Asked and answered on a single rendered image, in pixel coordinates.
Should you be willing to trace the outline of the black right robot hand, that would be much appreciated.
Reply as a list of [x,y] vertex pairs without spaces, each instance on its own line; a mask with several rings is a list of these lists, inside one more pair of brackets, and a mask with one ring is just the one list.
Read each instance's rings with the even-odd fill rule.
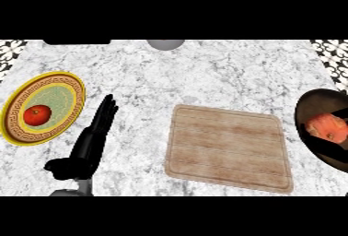
[[[348,118],[348,108],[332,112],[332,114],[344,120],[345,118]],[[339,146],[339,144],[326,141],[325,139],[320,139],[314,136],[311,137],[311,142],[319,153],[341,162],[348,162],[348,150],[345,150]]]

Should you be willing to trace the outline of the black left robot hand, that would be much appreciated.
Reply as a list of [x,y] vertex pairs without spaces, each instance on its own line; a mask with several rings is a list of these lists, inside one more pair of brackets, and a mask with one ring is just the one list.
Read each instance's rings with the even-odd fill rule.
[[56,180],[87,180],[93,177],[117,111],[114,95],[109,94],[98,107],[92,124],[83,129],[70,157],[45,164],[43,168],[53,173]]

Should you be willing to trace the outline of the dark round pan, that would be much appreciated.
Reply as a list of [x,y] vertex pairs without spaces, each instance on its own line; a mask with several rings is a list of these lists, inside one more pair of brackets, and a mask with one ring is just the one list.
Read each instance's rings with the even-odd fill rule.
[[348,138],[339,144],[345,153],[337,158],[332,156],[332,149],[322,153],[323,148],[319,144],[311,144],[306,134],[306,122],[317,114],[337,112],[342,109],[348,111],[348,95],[328,88],[310,90],[298,100],[294,119],[300,138],[317,156],[317,158],[338,170],[348,172]]

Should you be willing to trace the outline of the pale wooden cutting board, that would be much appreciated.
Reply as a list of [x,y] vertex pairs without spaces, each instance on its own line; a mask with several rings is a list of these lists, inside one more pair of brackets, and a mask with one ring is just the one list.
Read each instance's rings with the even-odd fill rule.
[[198,182],[291,193],[294,183],[280,119],[270,114],[177,105],[165,174]]

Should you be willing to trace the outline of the red tomato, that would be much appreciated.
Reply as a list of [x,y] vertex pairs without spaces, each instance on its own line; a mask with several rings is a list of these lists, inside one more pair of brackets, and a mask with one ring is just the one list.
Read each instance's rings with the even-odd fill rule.
[[46,105],[36,105],[31,106],[24,113],[24,120],[25,123],[31,126],[43,125],[52,115],[52,110]]

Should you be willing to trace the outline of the yellow rimmed patterned plate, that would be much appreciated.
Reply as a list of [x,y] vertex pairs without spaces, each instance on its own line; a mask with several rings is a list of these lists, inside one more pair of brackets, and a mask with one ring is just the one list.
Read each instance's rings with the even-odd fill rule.
[[[78,118],[86,100],[80,78],[68,72],[40,74],[12,92],[0,111],[0,135],[17,146],[34,146],[62,134]],[[25,122],[25,111],[43,105],[50,111],[40,125]]]

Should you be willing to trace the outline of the grey round object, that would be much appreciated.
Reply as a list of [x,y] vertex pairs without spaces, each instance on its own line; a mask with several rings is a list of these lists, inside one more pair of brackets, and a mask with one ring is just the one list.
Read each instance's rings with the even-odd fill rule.
[[171,51],[185,43],[185,40],[148,40],[148,44],[160,51]]

